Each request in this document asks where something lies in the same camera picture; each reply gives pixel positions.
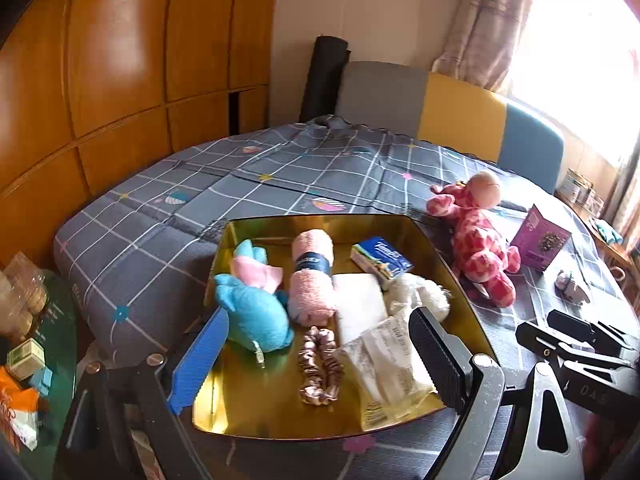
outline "pink plush ear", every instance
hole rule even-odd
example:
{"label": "pink plush ear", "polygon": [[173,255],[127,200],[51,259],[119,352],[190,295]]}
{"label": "pink plush ear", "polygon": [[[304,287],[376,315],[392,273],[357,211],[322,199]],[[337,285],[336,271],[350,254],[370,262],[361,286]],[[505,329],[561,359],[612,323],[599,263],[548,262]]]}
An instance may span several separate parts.
{"label": "pink plush ear", "polygon": [[271,267],[248,256],[231,260],[231,274],[248,286],[261,288],[273,294],[282,282],[282,268]]}

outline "plastic bag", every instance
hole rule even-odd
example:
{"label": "plastic bag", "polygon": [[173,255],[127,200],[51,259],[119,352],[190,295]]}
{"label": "plastic bag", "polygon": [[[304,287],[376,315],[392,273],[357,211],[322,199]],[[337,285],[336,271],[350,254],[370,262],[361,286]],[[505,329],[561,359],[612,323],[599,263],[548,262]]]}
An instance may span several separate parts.
{"label": "plastic bag", "polygon": [[0,367],[0,413],[32,451],[38,445],[38,398],[34,388],[21,389],[6,369]]}
{"label": "plastic bag", "polygon": [[356,371],[365,431],[403,418],[435,391],[400,313],[365,330],[338,352]]}
{"label": "plastic bag", "polygon": [[24,254],[16,253],[6,266],[4,275],[29,312],[35,316],[44,308],[47,289],[43,273]]}
{"label": "plastic bag", "polygon": [[24,341],[33,316],[6,276],[0,272],[0,335],[13,343]]}
{"label": "plastic bag", "polygon": [[437,283],[406,272],[394,279],[385,293],[386,312],[394,316],[404,310],[404,317],[408,318],[414,308],[425,306],[442,322],[449,315],[447,295]]}

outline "gold tin box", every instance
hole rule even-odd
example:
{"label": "gold tin box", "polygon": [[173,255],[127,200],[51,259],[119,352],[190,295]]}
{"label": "gold tin box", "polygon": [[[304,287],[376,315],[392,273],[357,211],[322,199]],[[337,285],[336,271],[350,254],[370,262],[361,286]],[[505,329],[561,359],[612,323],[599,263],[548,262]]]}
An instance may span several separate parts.
{"label": "gold tin box", "polygon": [[[236,246],[249,238],[266,248],[269,263],[284,268],[284,288],[293,270],[291,243],[301,232],[324,229],[334,241],[334,274],[361,272],[350,260],[351,246],[382,236],[414,264],[415,274],[450,291],[451,311],[444,328],[457,335],[472,353],[495,353],[469,305],[466,294],[433,244],[407,216],[402,215],[300,215],[247,218],[229,222],[213,261],[205,304],[215,307],[212,277],[229,272]],[[356,378],[348,371],[340,396],[329,406],[310,406],[298,397],[302,374],[297,357],[304,327],[293,325],[296,338],[284,350],[265,354],[260,368],[255,355],[227,342],[202,385],[193,405],[193,423],[209,433],[269,440],[317,440],[364,433],[360,425],[360,398]],[[415,420],[443,407],[437,394],[428,395],[411,413],[389,423],[390,428]]]}

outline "green table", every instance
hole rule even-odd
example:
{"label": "green table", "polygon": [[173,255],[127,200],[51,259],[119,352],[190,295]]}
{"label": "green table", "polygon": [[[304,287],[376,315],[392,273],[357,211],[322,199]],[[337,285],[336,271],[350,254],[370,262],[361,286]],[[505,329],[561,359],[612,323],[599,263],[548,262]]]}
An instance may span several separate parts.
{"label": "green table", "polygon": [[45,271],[49,298],[33,338],[44,348],[47,367],[53,372],[49,405],[38,434],[38,446],[29,451],[22,446],[20,462],[34,480],[50,480],[66,414],[76,387],[75,304],[62,278]]}

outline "scrunchie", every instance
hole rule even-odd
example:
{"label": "scrunchie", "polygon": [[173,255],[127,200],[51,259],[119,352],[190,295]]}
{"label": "scrunchie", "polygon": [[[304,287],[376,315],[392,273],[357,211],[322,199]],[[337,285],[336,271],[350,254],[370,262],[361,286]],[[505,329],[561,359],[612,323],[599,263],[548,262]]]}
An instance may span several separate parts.
{"label": "scrunchie", "polygon": [[[335,335],[332,330],[313,326],[305,333],[298,351],[298,363],[305,375],[305,382],[300,387],[300,398],[303,402],[325,406],[337,400],[344,371],[341,362],[334,356],[335,349]],[[326,378],[316,362],[317,350],[320,352]]]}

